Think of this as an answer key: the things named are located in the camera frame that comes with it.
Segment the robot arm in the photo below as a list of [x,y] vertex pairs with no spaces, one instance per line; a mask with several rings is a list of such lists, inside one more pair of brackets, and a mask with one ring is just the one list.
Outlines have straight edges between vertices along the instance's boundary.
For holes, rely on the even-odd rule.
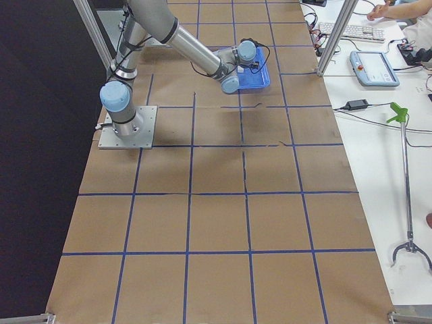
[[238,68],[259,68],[255,40],[244,38],[238,45],[211,51],[180,25],[166,1],[125,1],[124,15],[117,53],[99,93],[118,139],[131,139],[144,131],[144,117],[132,101],[143,54],[157,67],[165,63],[174,68],[176,58],[187,59],[197,74],[220,82],[225,94],[240,89]]

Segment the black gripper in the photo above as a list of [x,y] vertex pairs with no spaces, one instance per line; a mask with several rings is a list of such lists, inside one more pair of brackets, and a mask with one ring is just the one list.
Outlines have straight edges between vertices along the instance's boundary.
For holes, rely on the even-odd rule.
[[253,63],[251,63],[249,65],[249,69],[250,70],[260,70],[260,62],[259,61],[254,61]]

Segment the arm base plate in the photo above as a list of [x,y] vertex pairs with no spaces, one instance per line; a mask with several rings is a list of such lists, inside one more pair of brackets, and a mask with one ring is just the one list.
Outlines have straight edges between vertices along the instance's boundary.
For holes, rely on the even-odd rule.
[[126,124],[116,124],[107,113],[99,138],[100,149],[152,149],[158,106],[135,106],[135,118]]

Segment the person hand at desk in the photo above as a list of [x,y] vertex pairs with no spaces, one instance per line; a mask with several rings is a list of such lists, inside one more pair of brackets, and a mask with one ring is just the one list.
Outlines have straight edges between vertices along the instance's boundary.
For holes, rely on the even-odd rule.
[[385,5],[376,5],[373,10],[367,14],[367,20],[373,21],[378,18],[384,18],[389,10],[389,3]]

